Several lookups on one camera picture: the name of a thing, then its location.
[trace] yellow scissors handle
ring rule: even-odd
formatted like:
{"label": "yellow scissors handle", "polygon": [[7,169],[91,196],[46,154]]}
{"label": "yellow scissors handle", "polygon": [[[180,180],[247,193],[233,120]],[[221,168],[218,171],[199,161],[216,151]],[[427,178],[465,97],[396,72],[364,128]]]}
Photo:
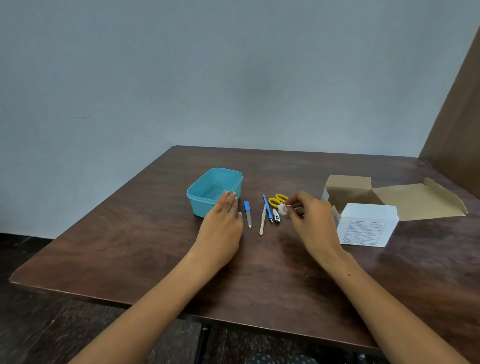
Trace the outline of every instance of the yellow scissors handle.
{"label": "yellow scissors handle", "polygon": [[268,199],[268,203],[275,207],[278,208],[278,205],[284,204],[288,200],[288,197],[285,196],[284,194],[276,194],[275,197],[270,197]]}

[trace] table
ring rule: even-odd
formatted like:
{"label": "table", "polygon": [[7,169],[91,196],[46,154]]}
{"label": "table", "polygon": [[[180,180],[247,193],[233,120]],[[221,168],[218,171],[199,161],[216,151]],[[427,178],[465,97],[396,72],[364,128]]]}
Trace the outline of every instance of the table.
{"label": "table", "polygon": [[385,248],[345,246],[359,264],[472,362],[480,358],[480,201],[416,158],[174,146],[21,266],[11,282],[133,304],[182,259],[202,219],[187,188],[212,167],[243,173],[251,229],[183,314],[303,335],[368,352],[376,343],[290,222],[266,222],[262,194],[320,197],[330,174],[373,187],[430,177],[464,201],[466,217],[400,222]]}

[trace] person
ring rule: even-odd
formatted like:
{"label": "person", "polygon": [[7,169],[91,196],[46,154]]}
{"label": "person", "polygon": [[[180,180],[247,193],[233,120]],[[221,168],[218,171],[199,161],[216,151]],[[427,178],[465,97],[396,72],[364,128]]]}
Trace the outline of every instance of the person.
{"label": "person", "polygon": [[[286,212],[305,248],[340,286],[390,363],[468,363],[342,248],[330,203],[300,191],[286,204],[297,208],[286,207]],[[195,243],[178,265],[70,363],[142,363],[190,299],[237,252],[243,232],[237,209],[235,193],[226,191],[206,215]]]}

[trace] blue bin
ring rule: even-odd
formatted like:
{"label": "blue bin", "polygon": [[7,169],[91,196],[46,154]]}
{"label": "blue bin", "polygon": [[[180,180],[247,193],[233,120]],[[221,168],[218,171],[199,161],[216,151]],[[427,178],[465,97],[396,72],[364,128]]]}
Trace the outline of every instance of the blue bin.
{"label": "blue bin", "polygon": [[201,218],[212,209],[223,192],[236,192],[240,198],[243,175],[236,170],[212,168],[187,190],[193,213]]}

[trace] open cardboard box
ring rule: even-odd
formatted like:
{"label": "open cardboard box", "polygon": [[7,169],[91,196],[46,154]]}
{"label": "open cardboard box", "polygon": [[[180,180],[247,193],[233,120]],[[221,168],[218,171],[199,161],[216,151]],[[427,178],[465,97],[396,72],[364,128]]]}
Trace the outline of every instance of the open cardboard box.
{"label": "open cardboard box", "polygon": [[465,216],[454,193],[426,177],[423,183],[372,188],[370,177],[330,175],[322,200],[332,204],[342,244],[384,247],[399,221]]}

